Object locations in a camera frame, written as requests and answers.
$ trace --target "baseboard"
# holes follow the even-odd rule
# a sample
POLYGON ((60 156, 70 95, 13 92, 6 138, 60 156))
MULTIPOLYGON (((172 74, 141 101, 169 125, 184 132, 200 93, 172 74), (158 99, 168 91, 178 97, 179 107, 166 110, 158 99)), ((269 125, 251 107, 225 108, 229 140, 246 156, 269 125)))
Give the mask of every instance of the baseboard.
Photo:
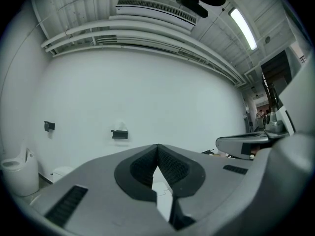
POLYGON ((44 177, 41 173, 38 173, 39 177, 41 179, 43 179, 46 183, 49 183, 49 184, 53 184, 53 182, 51 182, 49 179, 47 179, 46 177, 44 177))

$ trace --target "black wall-mounted holder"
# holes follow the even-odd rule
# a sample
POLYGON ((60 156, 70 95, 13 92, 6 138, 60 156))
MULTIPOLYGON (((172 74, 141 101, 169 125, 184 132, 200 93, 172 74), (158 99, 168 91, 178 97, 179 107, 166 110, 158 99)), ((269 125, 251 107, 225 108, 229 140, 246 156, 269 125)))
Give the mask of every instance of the black wall-mounted holder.
POLYGON ((128 131, 126 130, 111 130, 113 139, 128 139, 128 131))
POLYGON ((55 130, 55 124, 52 123, 52 122, 49 122, 49 121, 44 121, 44 128, 45 128, 45 131, 49 132, 49 130, 55 130))

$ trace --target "ceiling light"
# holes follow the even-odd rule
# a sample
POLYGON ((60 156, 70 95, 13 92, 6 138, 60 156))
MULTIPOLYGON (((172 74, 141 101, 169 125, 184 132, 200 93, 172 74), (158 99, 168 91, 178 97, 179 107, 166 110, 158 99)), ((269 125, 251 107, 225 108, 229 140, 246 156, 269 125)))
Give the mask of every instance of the ceiling light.
POLYGON ((245 19, 241 15, 238 9, 234 8, 229 12, 229 15, 234 19, 234 21, 237 23, 238 27, 243 32, 247 42, 250 45, 250 48, 252 50, 255 50, 257 48, 254 36, 252 35, 252 32, 250 28, 248 27, 245 19))

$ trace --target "tube light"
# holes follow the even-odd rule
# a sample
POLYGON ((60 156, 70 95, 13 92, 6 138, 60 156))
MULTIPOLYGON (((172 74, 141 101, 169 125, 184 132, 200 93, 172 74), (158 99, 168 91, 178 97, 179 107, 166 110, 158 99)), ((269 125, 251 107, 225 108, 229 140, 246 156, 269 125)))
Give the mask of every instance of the tube light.
POLYGON ((234 19, 234 21, 237 23, 238 27, 243 32, 247 42, 250 45, 250 48, 252 50, 255 50, 257 48, 257 44, 255 42, 254 36, 252 35, 252 32, 250 28, 248 27, 245 19, 241 15, 238 9, 234 8, 230 11, 230 16, 234 19))

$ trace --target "white corrugated ceiling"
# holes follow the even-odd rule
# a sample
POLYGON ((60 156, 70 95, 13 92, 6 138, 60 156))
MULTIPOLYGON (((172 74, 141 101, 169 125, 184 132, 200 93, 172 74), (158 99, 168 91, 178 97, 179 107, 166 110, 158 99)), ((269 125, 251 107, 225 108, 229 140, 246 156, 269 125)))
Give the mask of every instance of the white corrugated ceiling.
MULTIPOLYGON (((176 4, 175 0, 154 1, 195 15, 176 4)), ((116 15, 117 2, 118 0, 32 0, 34 11, 47 39, 87 22, 107 20, 109 16, 116 15)), ((278 48, 284 49, 294 42, 281 0, 227 0, 220 7, 209 6, 202 2, 200 4, 208 10, 209 16, 207 18, 197 16, 197 25, 190 36, 220 54, 242 75, 258 65, 261 60, 267 59, 278 48), (244 15, 254 34, 258 45, 254 51, 249 48, 244 35, 228 15, 234 7, 244 15), (271 40, 266 44, 267 36, 271 40)), ((73 42, 72 45, 86 42, 80 40, 73 42)))

